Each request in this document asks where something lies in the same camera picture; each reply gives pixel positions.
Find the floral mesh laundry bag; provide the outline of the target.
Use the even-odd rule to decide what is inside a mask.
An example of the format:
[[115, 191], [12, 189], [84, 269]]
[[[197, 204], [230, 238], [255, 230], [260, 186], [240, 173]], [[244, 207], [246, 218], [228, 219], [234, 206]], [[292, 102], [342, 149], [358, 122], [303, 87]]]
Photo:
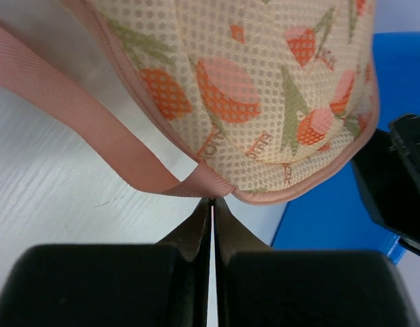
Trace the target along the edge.
[[0, 86], [74, 130], [130, 186], [293, 200], [378, 124], [374, 1], [65, 1], [151, 123], [196, 162], [183, 181], [0, 23]]

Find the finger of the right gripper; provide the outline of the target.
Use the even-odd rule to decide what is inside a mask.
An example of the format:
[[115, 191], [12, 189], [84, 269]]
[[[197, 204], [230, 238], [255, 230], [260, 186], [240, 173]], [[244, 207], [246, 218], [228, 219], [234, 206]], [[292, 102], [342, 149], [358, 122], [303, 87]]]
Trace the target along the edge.
[[351, 161], [371, 220], [420, 256], [420, 116], [406, 114], [377, 129]]

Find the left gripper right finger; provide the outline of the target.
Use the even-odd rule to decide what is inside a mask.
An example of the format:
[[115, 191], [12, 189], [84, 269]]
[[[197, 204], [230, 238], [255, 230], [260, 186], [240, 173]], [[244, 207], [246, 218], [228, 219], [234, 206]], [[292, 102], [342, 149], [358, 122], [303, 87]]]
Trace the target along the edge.
[[397, 268], [377, 251], [277, 251], [214, 202], [220, 326], [419, 326]]

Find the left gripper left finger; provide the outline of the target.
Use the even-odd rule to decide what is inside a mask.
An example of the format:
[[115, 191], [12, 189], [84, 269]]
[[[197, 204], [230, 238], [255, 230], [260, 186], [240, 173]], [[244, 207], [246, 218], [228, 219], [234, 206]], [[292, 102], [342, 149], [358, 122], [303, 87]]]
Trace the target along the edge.
[[0, 294], [0, 326], [205, 326], [210, 201], [159, 242], [27, 249]]

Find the blue plastic bin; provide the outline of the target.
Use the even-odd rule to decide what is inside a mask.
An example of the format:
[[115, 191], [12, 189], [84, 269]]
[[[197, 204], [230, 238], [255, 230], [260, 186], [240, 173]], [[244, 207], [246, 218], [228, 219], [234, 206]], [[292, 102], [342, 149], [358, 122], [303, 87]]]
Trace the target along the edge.
[[[404, 114], [420, 115], [420, 32], [377, 33], [374, 59], [381, 112], [379, 128]], [[398, 237], [368, 216], [351, 165], [288, 203], [272, 246], [279, 250], [372, 249], [398, 263]]]

